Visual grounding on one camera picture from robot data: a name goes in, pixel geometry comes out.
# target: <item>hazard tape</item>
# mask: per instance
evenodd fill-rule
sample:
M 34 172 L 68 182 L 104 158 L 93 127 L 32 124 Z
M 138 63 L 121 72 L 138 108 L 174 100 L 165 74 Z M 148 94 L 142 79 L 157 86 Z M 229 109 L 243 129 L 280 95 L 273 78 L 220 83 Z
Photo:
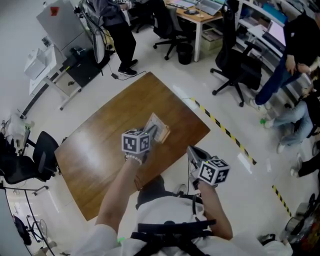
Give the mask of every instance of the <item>hazard tape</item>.
M 249 155 L 248 151 L 244 148 L 244 146 L 241 145 L 241 143 L 239 142 L 239 140 L 237 140 L 235 138 L 235 136 L 233 136 L 230 131 L 228 131 L 212 114 L 209 113 L 209 111 L 207 111 L 204 106 L 200 105 L 200 103 L 198 101 L 196 101 L 195 98 L 190 98 L 208 117 L 211 118 L 211 120 L 217 125 L 219 126 L 219 128 L 221 129 L 221 131 L 223 131 L 226 135 L 228 135 L 234 142 L 235 144 L 237 144 L 237 146 L 241 149 L 241 151 L 244 152 L 244 154 L 249 158 L 250 162 L 253 165 L 256 165 L 256 161 Z
M 279 193 L 279 191 L 277 190 L 276 186 L 273 185 L 272 188 L 273 188 L 274 192 L 276 193 L 276 195 L 278 196 L 278 198 L 280 199 L 281 203 L 283 204 L 286 212 L 289 214 L 290 217 L 292 217 L 292 213 L 291 213 L 291 211 L 289 210 L 288 205 L 286 204 L 285 200 L 284 200 L 284 199 L 282 198 L 282 196 L 280 195 L 280 193 Z

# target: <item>trash can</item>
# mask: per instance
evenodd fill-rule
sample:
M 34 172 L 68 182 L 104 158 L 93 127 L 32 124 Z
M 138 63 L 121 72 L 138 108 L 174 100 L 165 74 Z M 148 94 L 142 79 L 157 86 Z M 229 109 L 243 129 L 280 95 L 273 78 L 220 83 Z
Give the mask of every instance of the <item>trash can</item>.
M 182 65 L 188 65 L 192 59 L 192 52 L 194 48 L 191 44 L 188 43 L 179 43 L 176 46 L 176 51 L 178 53 L 179 63 Z

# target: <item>floor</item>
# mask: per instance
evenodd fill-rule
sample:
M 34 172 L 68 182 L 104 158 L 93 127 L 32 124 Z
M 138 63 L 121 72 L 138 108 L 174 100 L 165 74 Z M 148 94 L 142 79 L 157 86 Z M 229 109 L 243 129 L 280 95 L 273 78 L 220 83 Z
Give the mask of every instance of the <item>floor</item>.
M 211 155 L 219 156 L 231 166 L 227 181 L 219 185 L 217 192 L 234 234 L 280 234 L 290 217 L 272 186 L 275 185 L 279 190 L 292 214 L 301 202 L 309 200 L 312 193 L 318 194 L 317 172 L 300 179 L 290 176 L 290 167 L 296 164 L 298 152 L 301 152 L 304 160 L 312 157 L 312 139 L 306 139 L 301 145 L 286 148 L 283 153 L 277 154 L 276 146 L 283 135 L 282 130 L 264 129 L 260 124 L 262 116 L 258 112 L 246 104 L 243 108 L 238 106 L 236 90 L 228 88 L 217 96 L 211 94 L 225 80 L 209 72 L 210 68 L 216 67 L 215 56 L 181 65 L 177 53 L 169 61 L 164 60 L 167 45 L 153 49 L 153 43 L 159 39 L 151 29 L 141 30 L 134 36 L 137 41 L 134 58 L 139 60 L 136 70 L 153 72 L 202 119 L 211 131 L 197 146 Z M 114 54 L 109 63 L 116 73 L 120 64 L 118 56 Z M 64 137 L 69 136 L 101 106 L 142 76 L 126 81 L 114 80 L 108 66 L 103 73 L 104 76 L 98 75 L 63 111 L 58 109 L 60 96 L 48 88 L 27 116 L 28 121 L 35 122 L 31 139 L 36 141 L 40 132 L 46 131 L 60 144 Z M 250 164 L 234 141 L 187 99 L 189 97 L 195 97 L 214 115 L 245 146 L 257 164 Z M 173 191 L 178 184 L 187 183 L 187 170 L 188 160 L 183 156 L 163 173 L 166 189 Z M 58 244 L 58 248 L 70 252 L 76 240 L 94 225 L 95 220 L 87 222 L 84 219 L 62 176 L 57 175 L 46 184 L 49 190 L 43 190 L 37 196 L 30 195 L 33 212 L 37 219 L 45 221 L 47 235 Z M 15 187 L 32 189 L 41 186 L 43 183 L 31 179 Z M 137 213 L 134 205 L 137 195 L 136 192 L 130 197 L 120 225 L 119 238 L 128 238 L 135 226 Z M 23 220 L 23 216 L 29 212 L 24 194 L 10 191 L 8 199 L 11 210 Z M 40 246 L 42 243 L 34 242 L 30 251 L 33 253 Z

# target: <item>bracelet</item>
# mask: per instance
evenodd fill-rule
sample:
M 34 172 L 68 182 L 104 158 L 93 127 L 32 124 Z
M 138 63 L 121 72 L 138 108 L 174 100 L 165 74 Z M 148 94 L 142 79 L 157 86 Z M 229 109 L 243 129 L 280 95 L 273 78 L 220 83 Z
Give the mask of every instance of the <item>bracelet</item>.
M 132 155 L 132 154 L 128 154 L 126 157 L 127 157 L 127 159 L 128 159 L 128 158 L 132 158 L 132 159 L 134 159 L 134 160 L 137 160 L 137 161 L 139 162 L 139 164 L 142 165 L 142 161 L 141 161 L 141 159 L 139 159 L 138 157 L 136 157 L 136 156 L 134 156 L 134 155 Z

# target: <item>brown table top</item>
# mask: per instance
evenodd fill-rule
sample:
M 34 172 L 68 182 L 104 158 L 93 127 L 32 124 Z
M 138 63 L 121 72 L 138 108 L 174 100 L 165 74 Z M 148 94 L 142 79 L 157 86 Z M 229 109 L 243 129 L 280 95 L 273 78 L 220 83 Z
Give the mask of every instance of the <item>brown table top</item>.
M 165 3 L 170 3 L 171 0 L 165 0 Z M 189 10 L 196 10 L 199 12 L 198 9 L 196 9 L 195 6 L 191 6 L 188 8 Z M 217 19 L 222 18 L 222 14 L 220 11 L 218 11 L 214 16 L 202 11 L 201 14 L 203 15 L 203 17 L 198 17 L 197 15 L 190 15 L 190 14 L 185 14 L 185 9 L 181 9 L 181 8 L 176 8 L 176 13 L 178 16 L 185 18 L 191 22 L 195 22 L 195 23 L 206 23 L 206 22 L 210 22 L 210 21 L 214 21 Z
M 155 113 L 171 131 L 138 170 L 132 193 L 160 175 L 210 129 L 151 72 L 107 102 L 55 151 L 63 178 L 86 220 L 98 215 L 110 183 L 125 162 L 121 134 L 142 128 Z

